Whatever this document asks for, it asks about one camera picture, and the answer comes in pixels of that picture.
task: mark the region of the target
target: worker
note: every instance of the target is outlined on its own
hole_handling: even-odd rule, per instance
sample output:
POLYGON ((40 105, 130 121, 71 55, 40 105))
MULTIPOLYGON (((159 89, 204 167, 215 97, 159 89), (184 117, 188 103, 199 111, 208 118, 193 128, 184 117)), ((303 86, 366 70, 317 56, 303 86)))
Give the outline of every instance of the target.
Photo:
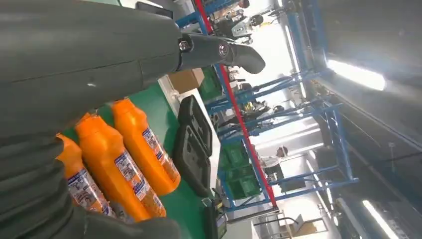
POLYGON ((289 151, 285 146, 280 146, 277 149, 275 156, 259 156, 259 163, 267 176, 276 174, 277 180, 283 179, 284 174, 280 167, 280 158, 287 156, 289 151))

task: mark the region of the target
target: cardboard box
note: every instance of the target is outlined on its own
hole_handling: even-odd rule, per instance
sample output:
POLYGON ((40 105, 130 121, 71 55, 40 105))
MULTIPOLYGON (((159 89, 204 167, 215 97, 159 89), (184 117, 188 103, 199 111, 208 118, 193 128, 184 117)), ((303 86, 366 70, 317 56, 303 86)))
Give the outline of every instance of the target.
POLYGON ((201 68, 169 74, 170 81, 180 94, 198 88, 204 80, 201 68))

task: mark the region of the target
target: orange bottle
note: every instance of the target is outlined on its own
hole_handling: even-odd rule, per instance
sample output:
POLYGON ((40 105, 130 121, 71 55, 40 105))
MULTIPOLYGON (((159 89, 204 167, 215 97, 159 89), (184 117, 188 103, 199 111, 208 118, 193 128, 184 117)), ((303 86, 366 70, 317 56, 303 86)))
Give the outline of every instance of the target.
POLYGON ((135 222, 165 217, 166 210, 123 145, 123 137, 97 115, 86 114, 75 127, 88 169, 112 203, 135 222))
POLYGON ((71 139, 57 135, 63 141, 63 152, 57 159, 65 165, 65 177, 73 201, 83 208, 115 217, 103 193, 82 163, 81 149, 71 139))
POLYGON ((112 110, 115 128, 154 191, 160 196, 173 192, 180 174, 149 127, 146 113, 129 98, 116 101, 112 110))

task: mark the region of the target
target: machine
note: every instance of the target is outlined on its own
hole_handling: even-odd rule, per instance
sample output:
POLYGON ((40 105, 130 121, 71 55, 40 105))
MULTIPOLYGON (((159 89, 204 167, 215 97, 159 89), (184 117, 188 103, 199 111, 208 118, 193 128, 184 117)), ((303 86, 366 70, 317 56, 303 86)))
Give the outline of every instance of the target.
POLYGON ((2 238, 179 238, 169 219, 126 225, 72 205, 55 135, 89 109, 168 72, 224 63, 260 72, 252 48, 182 34, 173 20, 71 0, 0 2, 2 238))

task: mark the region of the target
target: bottle label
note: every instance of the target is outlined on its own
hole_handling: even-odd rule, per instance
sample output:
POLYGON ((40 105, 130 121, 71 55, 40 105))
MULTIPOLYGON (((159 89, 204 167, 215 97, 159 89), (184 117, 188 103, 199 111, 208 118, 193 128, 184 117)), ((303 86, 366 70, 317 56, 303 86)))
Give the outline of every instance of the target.
POLYGON ((150 189, 150 186, 130 154, 125 150, 124 153, 114 161, 114 163, 126 181, 132 186, 132 190, 137 198, 142 201, 147 191, 150 189))
POLYGON ((115 217, 103 193, 85 168, 68 179, 68 188, 78 205, 90 211, 115 217))
POLYGON ((151 128, 148 127, 143 133, 142 136, 148 143, 149 147, 154 151, 155 156, 157 157, 158 161, 161 162, 161 164, 164 163, 164 153, 163 149, 160 146, 160 143, 157 140, 157 137, 155 137, 154 133, 152 132, 151 128))
POLYGON ((179 171, 177 171, 176 166, 169 157, 169 155, 161 147, 160 142, 157 137, 152 132, 151 128, 148 127, 143 133, 142 136, 147 141, 149 147, 154 151, 159 162, 163 165, 164 170, 167 172, 167 175, 174 182, 179 177, 179 171))

